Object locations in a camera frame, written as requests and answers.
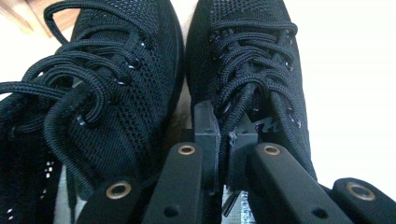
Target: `brass rivet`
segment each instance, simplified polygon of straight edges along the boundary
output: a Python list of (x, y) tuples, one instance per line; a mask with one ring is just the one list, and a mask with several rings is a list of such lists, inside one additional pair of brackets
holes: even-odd
[(276, 156), (280, 154), (280, 150), (277, 147), (264, 147), (264, 151), (267, 154), (270, 154), (272, 156)]
[(195, 147), (189, 145), (184, 145), (178, 148), (178, 153), (180, 153), (181, 155), (188, 156), (194, 152), (195, 152)]
[[(115, 188), (122, 187), (122, 192), (114, 192)], [(109, 199), (117, 200), (128, 195), (132, 190), (131, 185), (126, 181), (120, 181), (118, 183), (113, 184), (106, 190), (106, 196)]]
[(350, 194), (361, 200), (373, 201), (375, 199), (374, 193), (370, 189), (364, 187), (363, 185), (354, 182), (349, 182), (346, 184), (346, 188)]

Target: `black shoelace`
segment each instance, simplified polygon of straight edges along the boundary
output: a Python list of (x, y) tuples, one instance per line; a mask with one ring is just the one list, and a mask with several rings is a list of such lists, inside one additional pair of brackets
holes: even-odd
[[(49, 100), (52, 102), (60, 100), (72, 88), (71, 86), (58, 86), (57, 83), (60, 79), (66, 77), (77, 78), (89, 86), (94, 99), (92, 109), (88, 113), (81, 114), (77, 117), (80, 125), (89, 126), (98, 122), (106, 108), (117, 97), (114, 95), (114, 85), (108, 85), (107, 83), (109, 81), (115, 81), (120, 85), (129, 84), (132, 81), (129, 75), (130, 71), (138, 70), (141, 62), (131, 52), (124, 49), (120, 42), (81, 39), (84, 36), (90, 36), (104, 30), (123, 32), (125, 34), (131, 32), (120, 25), (102, 25), (91, 28), (89, 31), (81, 34), (79, 38), (76, 38), (75, 41), (67, 41), (52, 17), (54, 13), (69, 8), (93, 9), (128, 21), (141, 31), (141, 46), (147, 49), (151, 48), (151, 37), (144, 24), (137, 24), (116, 8), (96, 1), (63, 1), (47, 7), (44, 12), (46, 24), (62, 46), (53, 56), (49, 56), (33, 64), (23, 76), (22, 81), (0, 83), (0, 94), (9, 92), (32, 94), (40, 97), (40, 100), (49, 103)], [(125, 65), (123, 67), (108, 59), (115, 55), (124, 59)], [(111, 76), (103, 76), (97, 73), (98, 69), (103, 68), (107, 69)], [(45, 117), (46, 115), (42, 115), (27, 123), (16, 126), (12, 129), (12, 132), (13, 134), (17, 134), (40, 130), (43, 128)], [(94, 183), (97, 180), (93, 179), (92, 175), (86, 174), (84, 166), (73, 160), (72, 156), (68, 154), (69, 148), (61, 144), (55, 144), (57, 143), (55, 133), (51, 134), (49, 138), (47, 141), (54, 143), (51, 146), (51, 150), (58, 159), (67, 167), (70, 173), (78, 177), (78, 180), (88, 191), (93, 192)], [(69, 200), (71, 200), (69, 201), (71, 204), (75, 205), (75, 198), (72, 197)]]
[[(251, 104), (255, 92), (267, 95), (278, 93), (290, 119), (301, 127), (296, 108), (296, 94), (290, 83), (293, 70), (292, 44), (297, 26), (292, 22), (265, 22), (255, 19), (218, 21), (212, 25), (212, 52), (220, 60), (219, 99), (215, 114), (220, 119), (221, 144), (219, 178), (225, 177), (229, 132), (232, 132)], [(303, 160), (309, 160), (305, 152)]]

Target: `sneaker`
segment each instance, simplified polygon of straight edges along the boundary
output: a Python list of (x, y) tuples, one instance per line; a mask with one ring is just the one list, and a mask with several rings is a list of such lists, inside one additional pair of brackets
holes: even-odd
[(191, 107), (209, 100), (219, 120), (223, 182), (229, 132), (245, 113), (263, 142), (287, 148), (316, 178), (296, 34), (281, 0), (198, 2), (186, 47), (187, 80)]
[[(81, 8), (70, 42), (52, 18), (68, 8)], [(14, 92), (0, 102), (0, 223), (52, 223), (62, 165), (84, 200), (109, 178), (157, 175), (182, 86), (168, 0), (62, 1), (45, 20), (62, 46), (0, 84)]]

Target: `eyelet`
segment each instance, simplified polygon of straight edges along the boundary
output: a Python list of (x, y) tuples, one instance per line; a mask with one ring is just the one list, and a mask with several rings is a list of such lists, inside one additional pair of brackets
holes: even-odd
[(215, 62), (224, 58), (224, 54), (221, 54), (221, 55), (218, 55), (217, 53), (212, 53), (212, 54), (213, 54), (212, 60)]
[(289, 40), (289, 45), (292, 45), (293, 44), (293, 39), (291, 39), (290, 35), (288, 35), (288, 40)]
[(86, 126), (87, 122), (85, 121), (85, 118), (82, 115), (77, 116), (77, 122), (80, 126)]
[(288, 70), (291, 72), (294, 70), (293, 64), (289, 62), (285, 62), (286, 67), (288, 67)]
[(77, 116), (77, 122), (81, 127), (85, 127), (89, 129), (94, 129), (99, 125), (99, 120), (97, 120), (94, 123), (88, 122), (87, 120), (85, 120), (85, 117), (84, 115), (82, 115), (82, 113)]
[(215, 41), (219, 38), (219, 34), (220, 34), (219, 31), (214, 31), (214, 32), (209, 36), (209, 39), (208, 39), (209, 44), (215, 42)]
[(134, 58), (130, 63), (126, 63), (128, 68), (139, 70), (142, 67), (142, 63), (138, 58)]
[(127, 80), (120, 80), (120, 79), (114, 78), (114, 81), (117, 82), (117, 84), (119, 84), (121, 86), (125, 86), (125, 85), (130, 84), (132, 80), (129, 78)]
[(297, 128), (301, 128), (302, 126), (301, 120), (294, 115), (294, 111), (292, 108), (288, 108), (288, 114), (291, 122), (293, 122), (297, 126)]
[(149, 37), (144, 37), (142, 42), (140, 42), (140, 46), (144, 49), (152, 49), (151, 39)]

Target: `black mesh fabric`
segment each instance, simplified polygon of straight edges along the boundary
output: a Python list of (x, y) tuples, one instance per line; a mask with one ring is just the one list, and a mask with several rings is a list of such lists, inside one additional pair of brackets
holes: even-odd
[(214, 0), (212, 21), (228, 18), (265, 18), (268, 21), (283, 20), (288, 17), (283, 1), (267, 0)]
[(0, 103), (0, 223), (53, 220), (62, 165), (50, 153), (42, 131), (13, 132), (44, 112), (34, 98), (16, 94)]
[[(138, 25), (102, 11), (82, 9), (72, 42), (119, 42), (141, 62), (141, 67), (134, 70), (128, 67), (131, 59), (114, 53), (105, 55), (132, 78), (126, 85), (115, 81), (108, 69), (93, 68), (98, 76), (105, 77), (103, 81), (115, 97), (92, 126), (81, 126), (77, 120), (92, 109), (96, 100), (84, 83), (50, 104), (48, 100), (17, 93), (0, 102), (0, 223), (52, 222), (62, 166), (54, 156), (66, 166), (84, 164), (85, 174), (95, 180), (94, 189), (109, 177), (145, 180), (161, 171), (163, 134), (182, 84), (183, 47), (176, 14), (168, 0), (97, 2), (117, 8)], [(142, 46), (142, 33), (151, 37), (149, 48)], [(95, 53), (94, 49), (84, 50)], [(46, 116), (43, 129), (13, 135), (15, 126), (37, 114)], [(68, 158), (55, 153), (58, 146), (66, 146)], [(88, 199), (92, 190), (85, 188), (81, 176), (72, 175), (77, 180), (78, 193)]]
[[(191, 111), (196, 104), (204, 100), (211, 100), (213, 104), (216, 104), (218, 100), (219, 70), (224, 64), (221, 63), (221, 60), (213, 60), (214, 55), (208, 40), (212, 36), (213, 22), (229, 19), (259, 19), (265, 22), (290, 21), (282, 0), (200, 0), (191, 22), (186, 47)], [(251, 31), (244, 27), (235, 27), (233, 30), (237, 33)], [(291, 121), (290, 114), (288, 114), (288, 106), (278, 94), (273, 92), (269, 98), (263, 98), (256, 94), (246, 112), (253, 121), (271, 118), (273, 122), (278, 122), (280, 131), (278, 133), (261, 133), (263, 140), (278, 143), (286, 147), (293, 155), (296, 155), (295, 151), (303, 149), (308, 155), (304, 160), (310, 163), (310, 144), (299, 52), (295, 39), (292, 41), (293, 44), (289, 50), (294, 56), (294, 67), (290, 79), (293, 83), (292, 90), (297, 95), (298, 108), (295, 110), (300, 115), (302, 127), (296, 128), (296, 124)], [(313, 177), (316, 177), (312, 167), (305, 168)]]

